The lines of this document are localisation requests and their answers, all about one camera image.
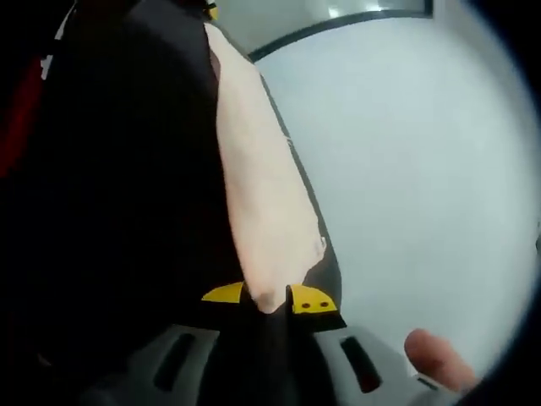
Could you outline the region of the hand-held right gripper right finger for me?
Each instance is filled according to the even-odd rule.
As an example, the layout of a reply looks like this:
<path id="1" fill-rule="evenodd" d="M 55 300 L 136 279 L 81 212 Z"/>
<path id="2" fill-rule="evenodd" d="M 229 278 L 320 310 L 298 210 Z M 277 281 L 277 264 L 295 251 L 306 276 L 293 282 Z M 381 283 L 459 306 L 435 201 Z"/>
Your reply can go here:
<path id="1" fill-rule="evenodd" d="M 325 292 L 287 287 L 294 370 L 307 405 L 447 405 L 449 390 L 410 375 L 405 357 L 361 326 L 349 326 Z"/>

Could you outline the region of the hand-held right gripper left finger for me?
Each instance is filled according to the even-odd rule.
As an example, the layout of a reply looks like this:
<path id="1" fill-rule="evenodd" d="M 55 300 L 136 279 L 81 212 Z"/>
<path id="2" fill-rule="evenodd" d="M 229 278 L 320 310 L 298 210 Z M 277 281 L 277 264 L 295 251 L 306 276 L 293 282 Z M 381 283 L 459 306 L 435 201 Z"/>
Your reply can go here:
<path id="1" fill-rule="evenodd" d="M 127 371 L 97 382 L 81 405 L 195 405 L 220 333 L 174 325 L 127 361 Z"/>

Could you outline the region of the person's right hand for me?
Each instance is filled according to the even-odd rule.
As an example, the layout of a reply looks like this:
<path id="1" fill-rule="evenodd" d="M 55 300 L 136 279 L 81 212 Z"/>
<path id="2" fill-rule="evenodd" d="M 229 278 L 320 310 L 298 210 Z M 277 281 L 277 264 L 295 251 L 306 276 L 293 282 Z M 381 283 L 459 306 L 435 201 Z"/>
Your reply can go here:
<path id="1" fill-rule="evenodd" d="M 404 350 L 417 372 L 454 392 L 467 392 L 478 383 L 473 369 L 451 344 L 427 330 L 410 332 Z"/>

